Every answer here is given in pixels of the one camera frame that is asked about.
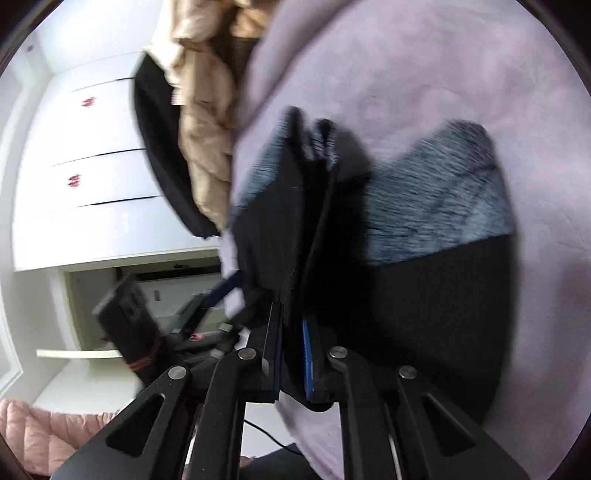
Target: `black fabric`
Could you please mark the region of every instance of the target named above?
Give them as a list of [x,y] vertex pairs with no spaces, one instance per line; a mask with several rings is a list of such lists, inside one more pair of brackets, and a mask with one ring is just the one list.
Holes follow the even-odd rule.
[[340,345],[376,365],[418,366],[480,423],[511,327],[511,252],[510,236],[381,267],[323,252],[309,302]]
[[[295,443],[289,448],[299,452]],[[281,449],[240,469],[239,480],[320,480],[304,457]]]
[[171,105],[173,88],[162,69],[144,54],[135,74],[134,105],[150,165],[168,202],[195,236],[218,235],[193,200],[189,168],[178,147],[180,107]]
[[[298,390],[290,395],[311,408],[301,327],[310,315],[371,363],[425,372],[481,423],[511,328],[512,236],[398,263],[360,261],[368,177],[336,183],[329,122],[309,137],[297,120],[287,125],[268,150],[279,156],[277,170],[263,158],[258,193],[247,194],[233,212],[232,233],[245,289],[271,290],[284,307],[285,363]],[[310,158],[310,151],[325,156]]]

